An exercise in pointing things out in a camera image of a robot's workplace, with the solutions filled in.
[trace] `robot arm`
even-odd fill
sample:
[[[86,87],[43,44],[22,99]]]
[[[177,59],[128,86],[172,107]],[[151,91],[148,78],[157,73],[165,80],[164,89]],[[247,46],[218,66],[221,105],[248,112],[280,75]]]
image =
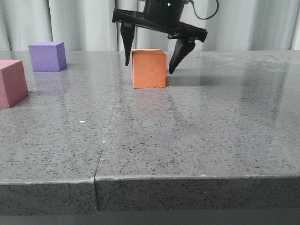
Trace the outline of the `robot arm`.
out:
[[[168,39],[176,39],[176,47],[169,64],[172,74],[179,63],[195,48],[195,41],[204,42],[207,31],[180,22],[184,5],[188,0],[143,0],[143,12],[115,9],[112,22],[121,23],[127,66],[130,61],[131,46],[135,35],[135,26],[156,30],[168,34]]]

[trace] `foam block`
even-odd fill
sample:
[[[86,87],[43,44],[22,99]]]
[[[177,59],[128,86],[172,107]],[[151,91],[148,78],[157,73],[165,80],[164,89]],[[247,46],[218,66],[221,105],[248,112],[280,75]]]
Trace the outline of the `foam block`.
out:
[[[67,66],[64,43],[42,41],[29,45],[32,69],[34,72],[62,71]]]
[[[165,87],[167,56],[160,49],[132,49],[131,80],[134,88]]]
[[[0,60],[0,108],[8,109],[28,95],[21,60]]]

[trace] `curtain fold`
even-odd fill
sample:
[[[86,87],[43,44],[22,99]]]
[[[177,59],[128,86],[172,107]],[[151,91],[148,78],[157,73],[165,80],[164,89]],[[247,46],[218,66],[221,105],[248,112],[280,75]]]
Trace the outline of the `curtain fold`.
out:
[[[205,43],[196,50],[299,49],[299,0],[219,0],[210,20],[196,18],[192,5],[181,21],[205,28]],[[0,50],[27,51],[37,41],[64,41],[67,51],[123,51],[120,25],[112,23],[115,7],[143,11],[138,0],[0,0]],[[211,15],[215,0],[195,0],[197,14]],[[137,28],[133,48],[173,51],[167,34]]]

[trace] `gray speckled table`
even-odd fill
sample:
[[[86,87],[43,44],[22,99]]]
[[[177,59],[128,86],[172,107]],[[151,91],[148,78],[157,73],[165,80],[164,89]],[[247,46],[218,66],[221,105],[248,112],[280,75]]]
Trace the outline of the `gray speckled table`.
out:
[[[300,52],[193,52],[133,89],[123,52],[68,52],[0,109],[0,215],[300,207]]]

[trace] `black cable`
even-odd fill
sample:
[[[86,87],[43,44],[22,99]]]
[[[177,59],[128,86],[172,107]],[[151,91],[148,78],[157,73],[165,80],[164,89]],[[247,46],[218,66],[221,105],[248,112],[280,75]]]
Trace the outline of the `black cable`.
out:
[[[195,15],[196,15],[196,17],[197,17],[198,19],[200,19],[200,20],[208,20],[208,19],[214,17],[214,16],[217,14],[217,12],[219,11],[219,0],[216,0],[216,2],[217,2],[217,9],[216,9],[216,11],[214,12],[214,14],[212,14],[211,16],[206,17],[206,18],[201,18],[201,17],[199,17],[199,16],[197,15],[197,13],[196,13],[194,1],[193,1],[193,0],[186,0],[185,3],[188,4],[189,2],[192,3],[193,8],[194,8]]]

